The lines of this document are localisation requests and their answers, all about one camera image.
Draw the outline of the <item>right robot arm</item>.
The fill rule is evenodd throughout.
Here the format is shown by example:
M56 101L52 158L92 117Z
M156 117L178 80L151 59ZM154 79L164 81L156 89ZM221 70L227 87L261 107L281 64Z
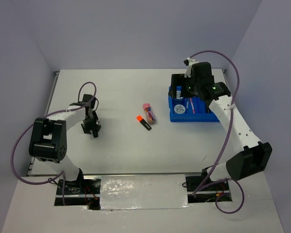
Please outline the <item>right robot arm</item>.
M181 88L184 98L198 97L215 114L226 131L226 138L214 164L203 169L201 184L212 190L220 180L239 181L265 170L272 153L270 143L263 143L245 122L234 103L234 97L224 82L216 82L208 62L185 60L184 74L173 74L169 96L177 95Z

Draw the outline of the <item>orange cap black highlighter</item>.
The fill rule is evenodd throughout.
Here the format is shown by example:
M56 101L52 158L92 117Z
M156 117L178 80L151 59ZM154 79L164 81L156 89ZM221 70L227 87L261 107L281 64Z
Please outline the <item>orange cap black highlighter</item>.
M136 119L148 130L150 131L152 128L151 126L141 117L137 116Z

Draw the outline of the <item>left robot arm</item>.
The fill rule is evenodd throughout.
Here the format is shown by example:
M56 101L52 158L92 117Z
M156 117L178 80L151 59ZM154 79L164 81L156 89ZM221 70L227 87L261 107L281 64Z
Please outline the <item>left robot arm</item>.
M101 129L97 107L97 98L84 94L82 101L70 104L67 111L37 118L33 123L30 156L47 163L57 173L63 172L65 179L59 184L75 194L81 193L86 184L82 170L67 155L67 131L80 124L84 134L97 138Z

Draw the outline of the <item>blue cap black highlighter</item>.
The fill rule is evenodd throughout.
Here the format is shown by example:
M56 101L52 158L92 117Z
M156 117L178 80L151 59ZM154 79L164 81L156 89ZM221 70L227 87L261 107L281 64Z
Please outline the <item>blue cap black highlighter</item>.
M94 138L98 138L98 131L92 131L92 135Z

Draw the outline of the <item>orange clear pen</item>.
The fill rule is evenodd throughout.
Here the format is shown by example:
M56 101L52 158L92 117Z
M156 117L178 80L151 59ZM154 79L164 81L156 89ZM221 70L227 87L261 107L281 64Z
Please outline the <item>orange clear pen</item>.
M191 104L191 108L192 108L192 113L195 114L193 98L190 98L190 104Z

